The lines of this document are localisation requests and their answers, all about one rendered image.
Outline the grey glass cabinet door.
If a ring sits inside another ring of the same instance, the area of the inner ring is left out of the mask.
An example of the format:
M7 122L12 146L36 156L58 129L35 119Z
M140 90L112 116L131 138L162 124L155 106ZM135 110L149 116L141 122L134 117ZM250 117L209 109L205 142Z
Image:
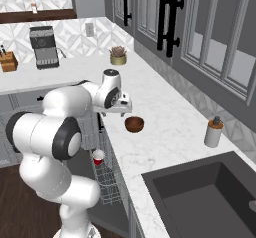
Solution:
M134 4L134 0L128 0L128 12L132 13L132 19L129 20L128 26L124 26L123 0L113 0L114 22L130 35L133 34L133 25L134 25L134 17L135 17L133 4Z
M173 67L218 103L250 105L256 91L256 0L183 0Z
M135 39L156 56L165 59L165 49L157 50L160 0L136 0Z

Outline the wooden knife block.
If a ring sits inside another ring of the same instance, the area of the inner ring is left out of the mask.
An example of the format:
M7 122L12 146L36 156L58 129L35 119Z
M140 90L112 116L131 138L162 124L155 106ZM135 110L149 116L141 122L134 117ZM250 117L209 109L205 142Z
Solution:
M0 46L0 65L4 72L16 71L18 61L12 51L6 51L4 46Z

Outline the red cup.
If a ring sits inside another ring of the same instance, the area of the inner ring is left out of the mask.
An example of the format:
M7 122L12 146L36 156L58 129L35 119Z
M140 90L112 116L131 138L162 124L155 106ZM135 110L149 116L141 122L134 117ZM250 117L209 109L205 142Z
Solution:
M97 149L93 152L92 156L93 156L94 164L100 165L105 158L105 153L102 150Z

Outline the white wall outlet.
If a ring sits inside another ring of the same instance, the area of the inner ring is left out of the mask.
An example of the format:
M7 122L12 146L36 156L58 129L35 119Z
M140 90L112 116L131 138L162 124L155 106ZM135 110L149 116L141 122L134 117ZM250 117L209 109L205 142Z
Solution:
M94 24L93 23L86 23L85 24L86 29L86 36L87 37L93 37L94 36Z

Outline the potted plant in gold pot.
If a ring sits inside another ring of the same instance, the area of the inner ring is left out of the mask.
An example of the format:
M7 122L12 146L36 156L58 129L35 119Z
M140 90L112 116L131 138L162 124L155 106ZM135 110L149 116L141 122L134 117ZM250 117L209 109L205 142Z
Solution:
M112 65L124 65L126 63L126 50L122 46L112 47L110 50L110 63Z

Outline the brown wooden bowl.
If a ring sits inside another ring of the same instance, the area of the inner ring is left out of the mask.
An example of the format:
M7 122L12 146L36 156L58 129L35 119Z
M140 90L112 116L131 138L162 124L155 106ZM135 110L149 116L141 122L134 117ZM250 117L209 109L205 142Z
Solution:
M144 128L144 120L138 116L131 116L125 120L125 127L131 133L138 133Z

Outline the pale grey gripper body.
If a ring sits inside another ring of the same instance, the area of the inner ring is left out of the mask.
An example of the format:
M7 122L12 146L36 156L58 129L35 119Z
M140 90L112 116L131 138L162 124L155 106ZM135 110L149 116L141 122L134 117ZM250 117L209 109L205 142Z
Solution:
M132 103L125 102L125 101L123 101L123 102L118 101L116 105L112 106L109 109L94 106L93 110L95 112L101 112L101 113L131 113L132 112Z

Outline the dark grey sink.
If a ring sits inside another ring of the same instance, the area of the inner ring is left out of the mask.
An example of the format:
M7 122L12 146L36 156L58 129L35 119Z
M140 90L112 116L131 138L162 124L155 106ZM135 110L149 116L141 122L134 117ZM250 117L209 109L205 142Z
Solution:
M256 171L235 152L142 177L170 238L256 238Z

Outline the dark grey dishwasher door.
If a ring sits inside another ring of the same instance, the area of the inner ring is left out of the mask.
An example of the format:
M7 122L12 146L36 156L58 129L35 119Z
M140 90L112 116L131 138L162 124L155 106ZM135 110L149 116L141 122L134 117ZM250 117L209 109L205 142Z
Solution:
M67 161L66 165L74 175L95 179L90 154L87 150L80 149L72 159ZM114 232L122 238L129 238L129 221L120 202L105 205L98 202L88 210L88 215L97 226Z

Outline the grey coffee machine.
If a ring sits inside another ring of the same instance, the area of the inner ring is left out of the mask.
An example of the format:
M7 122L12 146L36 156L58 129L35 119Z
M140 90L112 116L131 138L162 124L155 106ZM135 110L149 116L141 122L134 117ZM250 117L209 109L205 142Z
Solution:
M31 27L29 38L39 70L57 68L59 58L52 26Z

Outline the dark wooden shelf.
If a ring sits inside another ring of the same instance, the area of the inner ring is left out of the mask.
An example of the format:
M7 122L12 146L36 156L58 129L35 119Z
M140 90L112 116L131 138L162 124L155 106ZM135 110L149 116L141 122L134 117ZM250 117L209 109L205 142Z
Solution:
M39 10L36 14L34 14L32 11L5 12L0 13L0 24L64 20L76 18L77 14L74 9Z

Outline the white soap dispenser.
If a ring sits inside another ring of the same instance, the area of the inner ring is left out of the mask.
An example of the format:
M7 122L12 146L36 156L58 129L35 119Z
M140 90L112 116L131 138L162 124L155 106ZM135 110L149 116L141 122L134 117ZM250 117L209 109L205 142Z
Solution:
M210 148L216 148L219 144L223 127L224 124L219 116L215 116L210 120L206 129L204 144Z

